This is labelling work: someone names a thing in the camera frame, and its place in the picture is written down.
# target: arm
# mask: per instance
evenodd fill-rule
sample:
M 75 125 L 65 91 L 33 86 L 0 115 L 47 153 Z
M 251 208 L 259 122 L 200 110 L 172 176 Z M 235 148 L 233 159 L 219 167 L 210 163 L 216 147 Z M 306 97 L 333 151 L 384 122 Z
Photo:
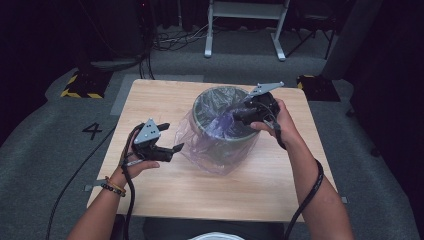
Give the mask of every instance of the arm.
M 298 202 L 301 203 L 317 179 L 318 168 L 284 102 L 276 100 L 280 107 L 277 121 L 281 126 L 281 138 L 287 148 Z M 266 130 L 275 137 L 275 132 L 262 122 L 252 123 L 251 127 Z M 325 176 L 321 187 L 302 215 L 312 239 L 354 239 L 346 208 Z
M 136 160 L 134 155 L 129 157 L 129 161 Z M 128 168 L 131 178 L 138 176 L 143 170 L 158 168 L 159 163 L 154 161 L 144 161 Z M 110 181 L 115 185 L 125 188 L 127 181 L 120 166 L 116 168 L 110 177 Z M 102 189 L 88 207 L 84 215 L 78 220 L 67 239 L 109 239 L 118 210 L 120 196 L 114 192 Z

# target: black wall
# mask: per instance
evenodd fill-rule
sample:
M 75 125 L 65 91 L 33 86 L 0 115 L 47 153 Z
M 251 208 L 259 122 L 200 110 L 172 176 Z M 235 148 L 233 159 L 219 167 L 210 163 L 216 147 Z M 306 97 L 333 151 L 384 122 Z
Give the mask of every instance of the black wall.
M 345 79 L 356 117 L 409 197 L 424 238 L 424 2 L 385 0 Z

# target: white object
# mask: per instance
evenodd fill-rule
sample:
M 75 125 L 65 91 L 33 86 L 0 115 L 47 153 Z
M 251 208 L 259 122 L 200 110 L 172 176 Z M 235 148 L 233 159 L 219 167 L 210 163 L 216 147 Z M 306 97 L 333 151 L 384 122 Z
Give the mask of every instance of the white object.
M 281 48 L 279 37 L 290 0 L 284 0 L 283 4 L 263 4 L 263 3 L 240 3 L 240 2 L 219 2 L 209 1 L 208 12 L 208 35 L 206 37 L 205 57 L 212 56 L 213 40 L 213 17 L 235 17 L 235 18 L 256 18 L 278 20 L 277 31 L 271 33 L 277 57 L 280 61 L 286 60 Z

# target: bracelet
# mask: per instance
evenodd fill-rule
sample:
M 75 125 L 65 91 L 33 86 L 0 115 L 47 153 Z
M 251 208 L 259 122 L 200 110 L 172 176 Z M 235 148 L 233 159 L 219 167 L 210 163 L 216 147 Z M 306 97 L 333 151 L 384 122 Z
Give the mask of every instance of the bracelet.
M 107 190 L 109 190 L 111 192 L 114 192 L 114 193 L 118 194 L 121 197 L 125 197 L 125 193 L 124 192 L 122 192 L 121 190 L 116 189 L 114 187 L 111 187 L 111 186 L 107 185 L 106 183 L 102 183 L 102 184 L 100 184 L 100 186 L 102 188 L 104 188 L 104 189 L 107 189 Z
M 118 185 L 114 184 L 112 181 L 110 181 L 110 178 L 108 176 L 105 177 L 107 183 L 109 183 L 110 185 L 112 185 L 114 188 L 121 190 L 121 192 L 126 193 L 127 191 L 125 189 L 122 189 L 121 187 L 119 187 Z

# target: wrist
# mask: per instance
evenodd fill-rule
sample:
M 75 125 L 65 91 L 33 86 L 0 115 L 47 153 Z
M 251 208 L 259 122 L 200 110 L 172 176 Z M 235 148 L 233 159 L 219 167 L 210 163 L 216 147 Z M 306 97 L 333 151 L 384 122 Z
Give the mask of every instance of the wrist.
M 125 175 L 122 172 L 122 168 L 118 166 L 113 172 L 112 176 L 110 176 L 110 181 L 112 181 L 117 186 L 124 188 L 127 185 L 127 180 L 125 179 Z

